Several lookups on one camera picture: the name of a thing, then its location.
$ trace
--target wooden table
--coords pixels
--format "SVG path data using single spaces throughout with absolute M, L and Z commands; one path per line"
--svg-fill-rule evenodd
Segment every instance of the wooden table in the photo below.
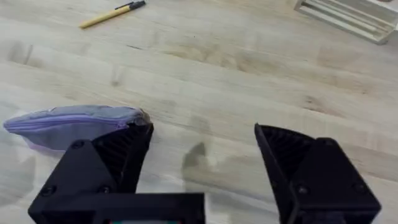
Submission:
M 398 223 L 398 40 L 376 46 L 275 0 L 1 0 L 2 120 L 54 106 L 137 106 L 155 124 L 139 192 L 206 192 L 208 223 L 278 223 L 254 123 L 335 138 Z M 61 153 L 1 135 L 0 223 Z

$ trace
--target black pen clip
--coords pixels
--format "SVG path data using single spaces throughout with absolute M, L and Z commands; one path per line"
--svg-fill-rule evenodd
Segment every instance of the black pen clip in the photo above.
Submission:
M 129 2 L 129 3 L 127 3 L 127 4 L 124 4 L 124 5 L 122 5 L 122 6 L 119 6 L 119 7 L 117 7 L 117 8 L 114 8 L 114 10 L 120 9 L 121 7 L 128 6 L 128 5 L 130 5 L 130 4 L 134 4 L 134 1 Z

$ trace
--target bolt head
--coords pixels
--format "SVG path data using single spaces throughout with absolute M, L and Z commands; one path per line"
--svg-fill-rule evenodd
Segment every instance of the bolt head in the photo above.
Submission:
M 44 187 L 40 191 L 40 195 L 43 197 L 48 197 L 48 196 L 53 195 L 56 191 L 57 191 L 57 186 L 55 186 L 55 185 L 49 186 L 49 187 Z

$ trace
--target pouch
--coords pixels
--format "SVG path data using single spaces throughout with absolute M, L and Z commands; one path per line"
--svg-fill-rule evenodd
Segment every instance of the pouch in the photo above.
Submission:
M 146 114 L 127 106 L 79 105 L 57 107 L 7 120 L 4 128 L 24 137 L 32 149 L 67 150 L 78 139 L 93 140 L 104 134 L 147 124 Z

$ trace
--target wooden crate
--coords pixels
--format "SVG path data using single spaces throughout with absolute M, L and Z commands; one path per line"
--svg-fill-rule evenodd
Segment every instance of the wooden crate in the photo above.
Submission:
M 295 9 L 376 44 L 398 32 L 398 0 L 298 0 Z

